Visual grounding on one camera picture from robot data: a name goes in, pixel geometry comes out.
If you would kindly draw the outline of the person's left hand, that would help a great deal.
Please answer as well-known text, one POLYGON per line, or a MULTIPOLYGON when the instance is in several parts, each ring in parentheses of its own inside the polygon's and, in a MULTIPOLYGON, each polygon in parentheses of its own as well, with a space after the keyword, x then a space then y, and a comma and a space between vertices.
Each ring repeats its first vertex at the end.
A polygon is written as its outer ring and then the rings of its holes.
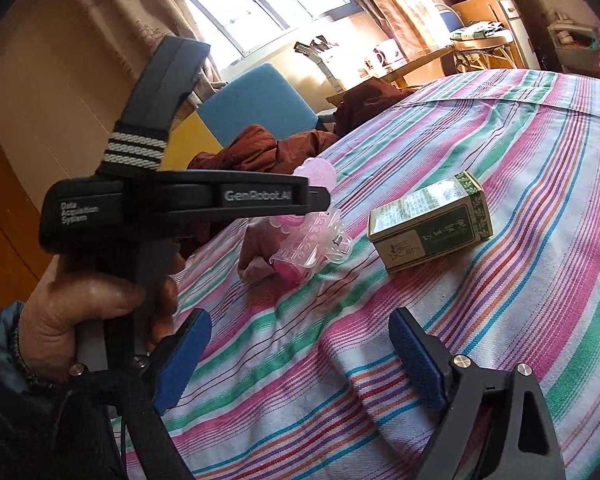
POLYGON ((34 374, 63 382, 76 362, 74 328, 85 321, 109 320, 140 307, 140 285, 94 271, 73 270, 55 256, 45 270, 18 322, 18 347, 34 374))

